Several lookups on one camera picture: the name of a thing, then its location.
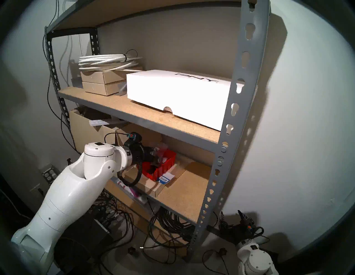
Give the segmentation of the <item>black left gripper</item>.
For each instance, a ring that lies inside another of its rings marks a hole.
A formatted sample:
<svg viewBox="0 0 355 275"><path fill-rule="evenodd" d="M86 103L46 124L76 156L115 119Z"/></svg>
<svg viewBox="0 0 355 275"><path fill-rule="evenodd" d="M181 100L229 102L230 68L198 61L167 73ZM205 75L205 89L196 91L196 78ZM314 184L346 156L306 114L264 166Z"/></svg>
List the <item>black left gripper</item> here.
<svg viewBox="0 0 355 275"><path fill-rule="evenodd" d="M128 134L128 140L125 141L124 146L130 151L132 165L141 167L143 162L149 162L153 166L161 166L166 162L166 158L162 157L162 148L144 146L142 136L136 132Z"/></svg>

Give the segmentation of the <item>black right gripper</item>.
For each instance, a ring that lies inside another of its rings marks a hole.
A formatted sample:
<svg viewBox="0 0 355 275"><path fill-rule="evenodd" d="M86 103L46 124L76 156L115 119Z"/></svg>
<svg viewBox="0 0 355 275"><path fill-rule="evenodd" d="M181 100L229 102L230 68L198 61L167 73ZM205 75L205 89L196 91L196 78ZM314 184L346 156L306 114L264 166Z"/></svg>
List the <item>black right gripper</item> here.
<svg viewBox="0 0 355 275"><path fill-rule="evenodd" d="M233 244L238 244L243 240L254 239L263 235L263 227L256 226L251 217L246 216L238 210L240 223L237 225L229 225L225 221L223 212L220 213L220 236L221 238Z"/></svg>

